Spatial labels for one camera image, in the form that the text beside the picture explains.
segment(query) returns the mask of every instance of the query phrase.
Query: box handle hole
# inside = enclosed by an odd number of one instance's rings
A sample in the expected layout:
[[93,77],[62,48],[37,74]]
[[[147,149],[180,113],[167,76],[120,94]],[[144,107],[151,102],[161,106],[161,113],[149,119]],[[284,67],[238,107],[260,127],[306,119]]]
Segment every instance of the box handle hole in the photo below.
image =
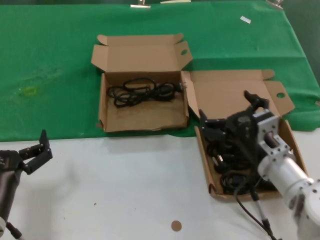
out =
[[286,95],[283,92],[279,92],[276,96],[280,99],[283,99]]
[[187,52],[188,52],[188,50],[185,49],[185,50],[183,50],[183,51],[181,52],[181,55],[185,55]]

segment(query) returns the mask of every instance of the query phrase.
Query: white paper scrap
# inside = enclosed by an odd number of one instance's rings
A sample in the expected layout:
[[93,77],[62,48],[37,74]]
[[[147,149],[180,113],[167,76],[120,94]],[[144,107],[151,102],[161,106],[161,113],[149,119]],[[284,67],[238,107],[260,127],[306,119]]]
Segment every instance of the white paper scrap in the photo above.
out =
[[249,18],[246,18],[245,16],[241,16],[240,19],[248,24],[251,23],[251,20]]
[[191,0],[169,0],[161,1],[161,4],[191,3]]

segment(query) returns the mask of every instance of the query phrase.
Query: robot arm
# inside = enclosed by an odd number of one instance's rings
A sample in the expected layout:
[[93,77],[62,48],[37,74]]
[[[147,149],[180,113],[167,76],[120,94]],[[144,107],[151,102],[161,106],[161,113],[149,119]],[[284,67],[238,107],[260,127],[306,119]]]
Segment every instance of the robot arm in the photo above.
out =
[[206,137],[225,135],[239,147],[259,175],[270,181],[292,210],[300,240],[320,240],[320,180],[309,178],[296,164],[288,144],[279,136],[279,117],[269,101],[244,92],[251,105],[226,119],[208,120],[200,111]]
[[22,172],[32,174],[52,159],[47,133],[42,130],[39,144],[17,151],[0,150],[0,237],[6,228],[15,239],[21,239],[21,233],[8,222]]

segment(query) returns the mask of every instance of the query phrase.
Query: metal bracket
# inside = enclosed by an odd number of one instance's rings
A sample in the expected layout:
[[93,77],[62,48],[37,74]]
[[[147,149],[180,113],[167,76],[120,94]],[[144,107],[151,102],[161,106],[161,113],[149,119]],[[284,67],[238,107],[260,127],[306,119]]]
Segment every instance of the metal bracket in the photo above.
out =
[[149,8],[151,8],[151,6],[150,5],[146,5],[145,4],[145,0],[138,0],[138,4],[137,5],[131,4],[130,8],[149,9]]
[[276,9],[280,9],[283,10],[283,7],[280,5],[282,4],[282,2],[284,0],[275,0],[275,2],[269,1],[269,0],[265,0],[269,5],[271,5],[272,7],[276,8]]

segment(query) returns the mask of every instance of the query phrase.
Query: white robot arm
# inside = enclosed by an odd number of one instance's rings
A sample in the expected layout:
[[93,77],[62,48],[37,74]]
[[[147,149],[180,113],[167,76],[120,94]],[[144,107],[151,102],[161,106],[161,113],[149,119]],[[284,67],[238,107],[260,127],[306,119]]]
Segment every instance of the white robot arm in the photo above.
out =
[[253,169],[270,181],[292,210],[299,240],[320,240],[320,179],[309,178],[297,165],[289,145],[279,136],[279,117],[269,111],[269,101],[244,92],[251,105],[225,119],[207,119],[200,110],[203,134],[234,142]]
[[[268,115],[269,110],[253,116]],[[314,181],[296,164],[292,150],[278,135],[279,118],[270,116],[258,125],[258,145],[266,156],[258,165],[260,176],[273,183],[292,210],[299,240],[320,240],[320,180]]]

